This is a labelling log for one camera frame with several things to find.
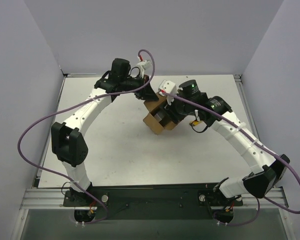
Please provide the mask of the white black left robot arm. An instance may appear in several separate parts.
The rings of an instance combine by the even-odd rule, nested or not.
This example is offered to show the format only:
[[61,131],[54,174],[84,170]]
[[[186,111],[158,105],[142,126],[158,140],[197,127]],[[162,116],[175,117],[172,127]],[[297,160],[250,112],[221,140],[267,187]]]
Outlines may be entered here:
[[91,203],[93,194],[88,190],[92,183],[88,178],[84,161],[88,146],[84,136],[97,116],[122,93],[133,93],[138,100],[158,101],[150,85],[150,76],[145,74],[153,68],[151,60],[141,59],[136,65],[139,73],[132,76],[132,67],[126,59],[115,58],[111,69],[94,84],[86,103],[62,123],[51,127],[51,147],[57,159],[62,162],[68,177],[74,199],[82,206]]

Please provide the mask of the brown cardboard express box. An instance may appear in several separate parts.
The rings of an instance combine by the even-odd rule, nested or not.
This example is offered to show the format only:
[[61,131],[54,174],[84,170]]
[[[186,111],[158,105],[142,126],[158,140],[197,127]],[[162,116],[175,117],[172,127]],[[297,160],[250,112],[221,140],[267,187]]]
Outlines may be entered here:
[[148,110],[148,114],[143,119],[143,122],[156,135],[160,135],[164,130],[173,130],[181,121],[173,119],[167,113],[164,107],[168,104],[167,97],[161,96],[158,93],[157,101],[144,101],[144,106]]

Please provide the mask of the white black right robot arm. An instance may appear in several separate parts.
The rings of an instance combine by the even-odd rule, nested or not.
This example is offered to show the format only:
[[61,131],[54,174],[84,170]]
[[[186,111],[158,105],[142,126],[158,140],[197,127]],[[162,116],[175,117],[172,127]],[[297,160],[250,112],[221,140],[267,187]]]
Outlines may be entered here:
[[164,80],[159,94],[166,97],[164,110],[174,121],[186,116],[194,116],[220,134],[246,161],[251,172],[247,176],[225,178],[215,187],[225,198],[242,194],[264,198],[270,189],[282,178],[286,166],[273,155],[260,149],[261,142],[239,120],[230,105],[221,97],[208,97],[199,90],[196,80],[188,80],[180,85]]

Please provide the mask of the yellow utility knife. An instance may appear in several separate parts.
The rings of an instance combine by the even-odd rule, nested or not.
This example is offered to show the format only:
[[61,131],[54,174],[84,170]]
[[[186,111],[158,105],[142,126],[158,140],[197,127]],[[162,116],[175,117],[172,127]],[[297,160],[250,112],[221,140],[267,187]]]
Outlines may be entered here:
[[199,124],[201,124],[201,123],[203,123],[202,120],[201,120],[201,121],[194,120],[194,121],[191,121],[189,124],[190,124],[191,126],[197,126],[197,125],[199,125]]

